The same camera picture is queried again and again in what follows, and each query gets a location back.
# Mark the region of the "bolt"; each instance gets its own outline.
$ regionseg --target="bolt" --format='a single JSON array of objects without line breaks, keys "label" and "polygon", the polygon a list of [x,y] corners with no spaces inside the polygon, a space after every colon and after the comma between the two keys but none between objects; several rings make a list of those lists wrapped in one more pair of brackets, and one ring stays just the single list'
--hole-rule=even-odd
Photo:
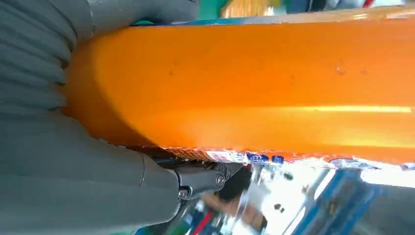
[{"label": "bolt", "polygon": [[224,183],[225,183],[225,177],[222,174],[218,175],[216,177],[216,184],[218,186],[222,186]]},{"label": "bolt", "polygon": [[187,192],[186,189],[179,190],[179,198],[180,199],[183,199],[183,198],[187,197],[187,194],[188,194],[188,192]]}]

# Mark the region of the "bright light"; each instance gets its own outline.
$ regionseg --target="bright light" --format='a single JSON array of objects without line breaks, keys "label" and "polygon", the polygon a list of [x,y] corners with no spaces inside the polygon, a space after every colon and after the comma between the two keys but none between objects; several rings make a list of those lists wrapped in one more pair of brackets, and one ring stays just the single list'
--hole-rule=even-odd
[{"label": "bright light", "polygon": [[415,188],[415,171],[365,170],[360,177],[370,184]]},{"label": "bright light", "polygon": [[331,179],[333,179],[334,175],[336,174],[336,170],[331,169],[324,177],[320,185],[317,187],[316,192],[314,193],[314,200],[317,200],[320,197],[321,193],[324,191],[325,187],[330,183]]}]

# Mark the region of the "orange bar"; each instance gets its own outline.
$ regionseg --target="orange bar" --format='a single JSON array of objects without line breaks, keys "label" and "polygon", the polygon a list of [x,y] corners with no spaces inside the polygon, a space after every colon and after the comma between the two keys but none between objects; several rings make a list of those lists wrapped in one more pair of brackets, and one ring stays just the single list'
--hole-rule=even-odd
[{"label": "orange bar", "polygon": [[66,113],[114,144],[415,162],[414,25],[131,27],[77,50]]}]

